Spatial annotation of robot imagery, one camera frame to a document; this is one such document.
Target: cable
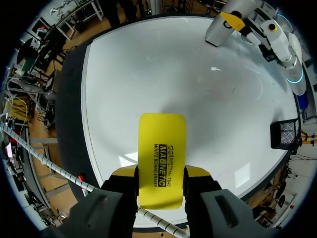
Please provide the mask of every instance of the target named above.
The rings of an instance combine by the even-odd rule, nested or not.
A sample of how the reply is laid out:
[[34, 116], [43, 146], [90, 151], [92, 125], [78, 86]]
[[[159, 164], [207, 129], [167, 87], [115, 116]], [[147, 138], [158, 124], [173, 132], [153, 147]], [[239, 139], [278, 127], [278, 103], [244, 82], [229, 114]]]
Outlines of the cable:
[[[8, 81], [8, 84], [7, 84], [7, 89], [8, 89], [8, 91], [9, 91], [9, 93], [11, 94], [11, 95], [13, 95], [12, 93], [11, 93], [11, 91], [10, 91], [10, 89], [9, 89], [9, 83], [11, 82], [11, 80], [13, 80], [13, 79], [18, 79], [18, 78], [11, 78], [9, 81]], [[27, 115], [28, 115], [28, 106], [26, 105], [26, 103], [22, 100], [22, 99], [19, 99], [19, 97], [15, 97], [15, 98], [17, 98], [18, 100], [20, 100], [21, 102], [23, 102], [24, 103], [24, 105], [25, 105], [25, 118], [24, 118], [24, 122], [23, 122], [23, 124], [22, 124], [22, 127], [21, 127], [21, 130], [20, 130], [20, 134], [21, 134], [21, 132], [22, 132], [22, 129], [23, 129], [23, 126], [24, 126], [24, 124], [25, 124], [25, 121], [26, 121], [26, 118], [27, 118]], [[12, 114], [12, 107], [13, 107], [13, 99], [12, 99], [12, 104], [11, 104], [11, 113], [10, 113], [10, 118], [11, 118], [11, 114]]]
[[150, 222], [153, 222], [158, 227], [162, 228], [163, 230], [167, 231], [168, 233], [172, 234], [175, 237], [178, 238], [189, 238], [189, 234], [178, 228], [177, 226], [171, 224], [170, 222], [167, 222], [166, 220], [163, 220], [162, 218], [154, 215], [153, 213], [141, 208], [138, 206], [137, 213], [141, 216], [147, 219]]
[[[44, 155], [40, 154], [36, 149], [34, 149], [31, 145], [29, 145], [21, 136], [16, 134], [11, 128], [9, 128], [3, 121], [0, 121], [0, 131], [4, 131], [6, 134], [8, 134], [10, 137], [12, 137], [14, 140], [16, 140], [24, 149], [26, 149], [31, 155], [33, 155], [35, 158], [41, 161], [42, 164], [47, 165], [49, 168], [57, 172], [58, 174], [62, 175], [63, 177], [67, 178], [74, 184], [80, 186], [81, 188], [84, 188], [88, 190], [89, 192], [94, 191], [95, 187], [81, 181], [76, 176], [70, 174], [69, 172], [65, 171], [61, 167], [57, 166], [56, 164], [52, 163], [48, 158], [46, 158]], [[178, 228], [177, 226], [161, 219], [160, 217], [154, 215], [153, 213], [138, 207], [137, 213], [144, 217], [145, 219], [153, 222], [160, 228], [164, 229], [165, 231], [169, 232], [170, 234], [178, 237], [178, 238], [188, 238], [189, 234], [186, 233], [184, 230]]]
[[24, 122], [23, 122], [23, 124], [22, 124], [22, 126], [21, 126], [21, 129], [20, 129], [20, 134], [22, 133], [22, 129], [23, 129], [23, 127], [24, 127], [24, 124], [25, 124], [25, 121], [26, 121], [26, 117], [28, 116], [28, 106], [26, 105], [26, 103], [22, 100], [22, 99], [20, 99], [19, 97], [16, 97], [18, 100], [20, 100], [21, 102], [23, 102], [24, 103], [24, 105], [25, 105], [25, 118], [24, 118]]
[[307, 158], [310, 158], [310, 159], [315, 159], [315, 158], [312, 158], [312, 157], [309, 157], [309, 156], [306, 156], [306, 155], [300, 155], [300, 156], [307, 157]]
[[293, 162], [293, 161], [298, 161], [298, 160], [307, 160], [307, 161], [309, 161], [309, 160], [317, 160], [317, 159], [315, 159], [315, 158], [304, 159], [304, 158], [301, 158], [301, 157], [298, 157], [298, 156], [293, 156], [293, 157], [288, 161], [288, 163], [289, 163], [289, 162]]
[[58, 174], [67, 178], [68, 180], [72, 181], [76, 185], [88, 190], [89, 192], [94, 191], [94, 189], [95, 189], [94, 186], [92, 186], [86, 182], [81, 181], [76, 176], [63, 170], [61, 167], [57, 166], [56, 164], [53, 164], [48, 158], [46, 158], [44, 155], [40, 154], [36, 149], [34, 149], [25, 140], [23, 140], [21, 136], [16, 134], [11, 128], [9, 128], [5, 123], [3, 123], [3, 121], [0, 121], [0, 130], [4, 131], [9, 136], [11, 136], [13, 139], [15, 139], [24, 149], [26, 149], [28, 152], [30, 152], [30, 154], [32, 154], [35, 158], [39, 159], [42, 164], [47, 165], [50, 169], [54, 170]]

